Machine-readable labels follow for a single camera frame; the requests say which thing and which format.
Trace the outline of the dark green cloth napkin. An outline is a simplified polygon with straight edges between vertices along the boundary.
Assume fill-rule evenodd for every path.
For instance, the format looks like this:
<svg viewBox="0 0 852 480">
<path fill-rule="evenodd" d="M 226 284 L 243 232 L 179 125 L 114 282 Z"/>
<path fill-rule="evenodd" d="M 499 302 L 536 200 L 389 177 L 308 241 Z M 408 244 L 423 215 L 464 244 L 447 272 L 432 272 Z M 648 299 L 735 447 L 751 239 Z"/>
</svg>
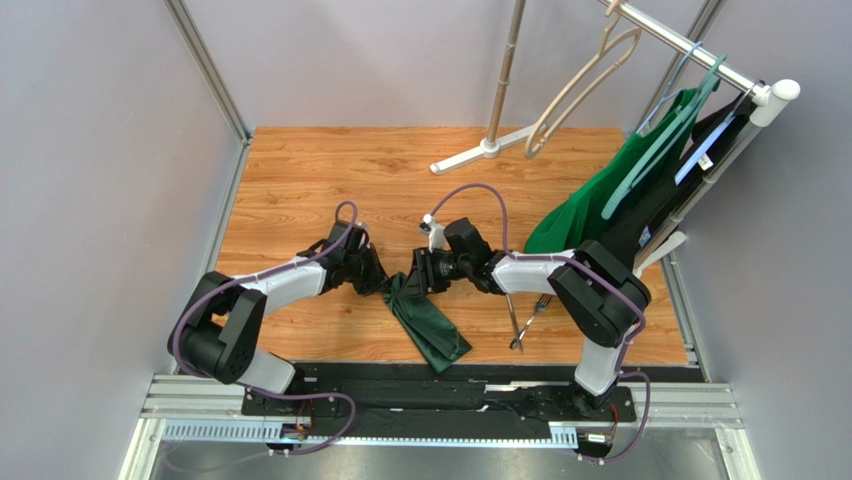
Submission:
<svg viewBox="0 0 852 480">
<path fill-rule="evenodd" d="M 436 374 L 449 369 L 473 350 L 452 321 L 426 297 L 404 297 L 406 274 L 390 277 L 381 295 L 425 362 Z"/>
</svg>

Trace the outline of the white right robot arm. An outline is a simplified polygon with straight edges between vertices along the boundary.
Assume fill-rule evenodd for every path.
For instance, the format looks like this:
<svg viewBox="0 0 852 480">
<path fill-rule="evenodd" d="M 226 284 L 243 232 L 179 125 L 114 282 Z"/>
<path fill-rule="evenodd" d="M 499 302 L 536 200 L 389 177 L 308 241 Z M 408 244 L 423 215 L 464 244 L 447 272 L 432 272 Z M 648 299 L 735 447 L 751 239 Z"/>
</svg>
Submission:
<svg viewBox="0 0 852 480">
<path fill-rule="evenodd" d="M 591 397 L 612 390 L 651 295 L 603 245 L 586 241 L 554 254 L 522 254 L 491 248 L 468 218 L 443 226 L 427 214 L 419 229 L 428 244 L 413 252 L 403 297 L 442 293 L 462 279 L 486 294 L 555 296 L 585 337 L 575 384 Z"/>
</svg>

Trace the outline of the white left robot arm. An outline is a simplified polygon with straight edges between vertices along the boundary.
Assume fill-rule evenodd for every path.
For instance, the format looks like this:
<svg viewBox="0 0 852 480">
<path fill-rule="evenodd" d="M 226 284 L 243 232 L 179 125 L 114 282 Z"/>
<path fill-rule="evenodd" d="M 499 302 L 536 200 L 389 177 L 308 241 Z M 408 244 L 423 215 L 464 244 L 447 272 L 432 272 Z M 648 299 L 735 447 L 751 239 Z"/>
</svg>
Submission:
<svg viewBox="0 0 852 480">
<path fill-rule="evenodd" d="M 259 347 L 264 318 L 343 284 L 368 296 L 388 279 L 367 228 L 336 221 L 328 238 L 287 263 L 236 277 L 204 274 L 167 340 L 167 351 L 190 374 L 284 394 L 297 368 Z"/>
</svg>

